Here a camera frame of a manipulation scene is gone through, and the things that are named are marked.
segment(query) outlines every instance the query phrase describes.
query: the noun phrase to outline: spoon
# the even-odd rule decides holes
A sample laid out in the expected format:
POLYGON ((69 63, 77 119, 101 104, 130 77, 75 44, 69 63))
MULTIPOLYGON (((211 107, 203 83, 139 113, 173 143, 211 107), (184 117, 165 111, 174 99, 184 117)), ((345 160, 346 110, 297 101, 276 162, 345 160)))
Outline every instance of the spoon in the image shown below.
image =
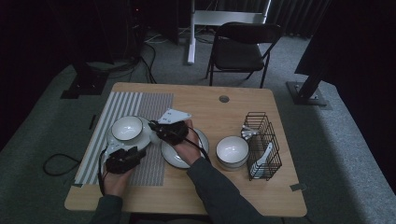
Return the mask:
POLYGON ((267 146, 267 149, 265 149, 265 152, 262 155, 262 157, 259 158, 256 162, 254 162, 253 165, 251 166, 250 174, 253 175, 253 178, 260 178, 263 175, 264 170, 259 170, 259 168, 260 166, 266 163, 267 158, 270 155, 272 149, 273 149, 273 144, 272 142, 270 142, 267 146))

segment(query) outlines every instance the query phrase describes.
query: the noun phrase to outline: black wire basket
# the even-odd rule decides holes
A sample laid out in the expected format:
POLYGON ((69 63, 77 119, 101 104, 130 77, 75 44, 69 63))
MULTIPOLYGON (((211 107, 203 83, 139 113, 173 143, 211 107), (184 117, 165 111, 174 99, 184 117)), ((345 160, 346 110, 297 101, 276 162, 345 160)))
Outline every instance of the black wire basket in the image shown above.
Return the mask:
POLYGON ((282 161, 274 128, 265 112, 249 112, 245 118, 241 135, 248 144, 247 172, 249 180, 272 178, 282 166, 282 161))

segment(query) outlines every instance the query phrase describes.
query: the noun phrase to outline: gray carpet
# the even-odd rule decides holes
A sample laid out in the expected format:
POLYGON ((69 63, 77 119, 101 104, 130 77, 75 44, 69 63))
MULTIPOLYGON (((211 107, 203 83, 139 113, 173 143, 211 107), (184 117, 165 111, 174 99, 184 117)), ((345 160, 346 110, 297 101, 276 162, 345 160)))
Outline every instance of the gray carpet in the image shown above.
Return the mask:
MULTIPOLYGON (((158 83, 208 85, 204 79, 211 46, 197 42, 195 64, 187 65, 188 42, 179 45, 155 39, 152 74, 158 83)), ((287 81, 305 81, 294 75, 309 40, 282 37, 275 46, 264 88, 273 91, 288 138, 300 182, 307 185, 304 198, 307 216, 314 223, 396 223, 396 197, 349 115, 334 86, 319 85, 330 107, 295 105, 287 81)), ((151 48, 142 56, 150 63, 151 48)), ((108 68, 107 64, 92 65, 108 68)), ((48 176, 43 162, 55 153, 81 159, 89 144, 96 119, 114 83, 147 82, 140 63, 134 71, 112 73, 102 95, 61 100, 75 71, 65 68, 44 92, 35 108, 0 153, 0 223, 87 223, 92 212, 68 211, 64 200, 77 169, 62 176, 48 176)), ((260 73, 244 80, 237 74, 216 75, 215 86, 258 88, 260 73)), ((53 172, 73 165, 58 159, 49 164, 53 172)), ((125 214, 121 223, 127 223, 125 214)), ((306 218, 285 218, 286 223, 309 223, 306 218)))

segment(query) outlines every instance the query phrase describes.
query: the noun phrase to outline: utensil holder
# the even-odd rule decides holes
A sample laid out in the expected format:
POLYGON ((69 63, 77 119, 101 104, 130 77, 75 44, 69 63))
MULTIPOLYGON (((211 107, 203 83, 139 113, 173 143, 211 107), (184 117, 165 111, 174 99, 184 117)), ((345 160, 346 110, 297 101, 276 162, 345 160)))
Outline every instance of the utensil holder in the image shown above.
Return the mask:
POLYGON ((249 180, 266 179, 269 180, 274 176, 276 171, 282 166, 279 156, 279 145, 276 141, 276 135, 272 123, 268 120, 265 112, 249 112, 246 115, 244 125, 251 129, 259 130, 258 134, 252 135, 248 140, 248 159, 247 173, 249 180), (258 164, 257 160, 262 157, 268 145, 272 143, 273 149, 268 155, 265 163, 258 164), (252 174, 250 168, 256 165, 259 168, 252 174))

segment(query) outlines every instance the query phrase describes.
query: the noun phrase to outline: gray placemat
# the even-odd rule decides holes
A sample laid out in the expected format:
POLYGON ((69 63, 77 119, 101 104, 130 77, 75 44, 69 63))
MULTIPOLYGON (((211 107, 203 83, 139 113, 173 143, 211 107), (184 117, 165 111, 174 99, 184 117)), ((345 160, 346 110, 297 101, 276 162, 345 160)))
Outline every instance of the gray placemat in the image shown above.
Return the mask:
MULTIPOLYGON (((106 148, 106 135, 111 125, 125 116, 139 116, 159 119, 172 107, 172 93, 146 93, 113 91, 108 96, 102 116, 98 121, 91 143, 81 162, 76 184, 98 184, 98 160, 100 153, 106 148)), ((165 161, 161 154, 161 145, 149 144, 147 155, 134 169, 130 184, 135 186, 161 186, 165 161)))

